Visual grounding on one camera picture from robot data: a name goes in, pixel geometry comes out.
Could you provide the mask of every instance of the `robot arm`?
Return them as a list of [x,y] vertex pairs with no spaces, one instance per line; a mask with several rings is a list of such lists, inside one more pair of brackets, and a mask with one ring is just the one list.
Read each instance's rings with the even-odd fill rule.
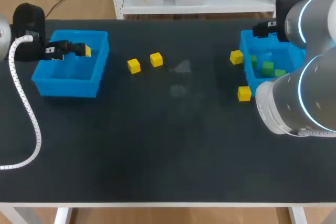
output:
[[288,13],[285,33],[306,49],[303,66],[256,91],[259,113],[276,134],[336,136],[336,0],[303,0]]
[[48,42],[43,10],[25,3],[15,9],[12,25],[0,16],[0,60],[8,56],[9,47],[15,38],[26,35],[33,36],[34,40],[17,47],[17,61],[63,60],[69,52],[74,52],[76,56],[91,56],[91,49],[85,43],[71,43],[67,40]]

